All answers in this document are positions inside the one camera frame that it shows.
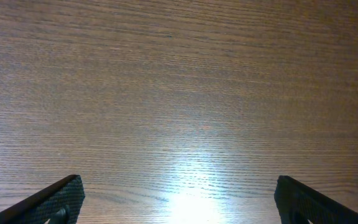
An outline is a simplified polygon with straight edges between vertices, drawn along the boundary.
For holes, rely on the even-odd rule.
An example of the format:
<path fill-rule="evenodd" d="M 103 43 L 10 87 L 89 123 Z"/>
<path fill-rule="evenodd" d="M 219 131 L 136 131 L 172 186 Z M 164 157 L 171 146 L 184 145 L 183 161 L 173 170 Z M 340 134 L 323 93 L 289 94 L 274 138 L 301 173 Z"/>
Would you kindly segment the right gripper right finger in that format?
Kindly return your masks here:
<path fill-rule="evenodd" d="M 282 224 L 358 224 L 358 213 L 335 200 L 281 175 L 274 199 Z"/>

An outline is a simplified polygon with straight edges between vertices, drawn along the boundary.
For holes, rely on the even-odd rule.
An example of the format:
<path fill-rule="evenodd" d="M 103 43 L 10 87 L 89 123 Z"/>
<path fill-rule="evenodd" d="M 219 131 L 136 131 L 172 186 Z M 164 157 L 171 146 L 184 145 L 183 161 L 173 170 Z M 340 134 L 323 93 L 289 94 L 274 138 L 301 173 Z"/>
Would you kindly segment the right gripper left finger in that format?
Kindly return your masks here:
<path fill-rule="evenodd" d="M 77 222 L 85 191 L 80 175 L 68 175 L 0 212 L 0 224 Z"/>

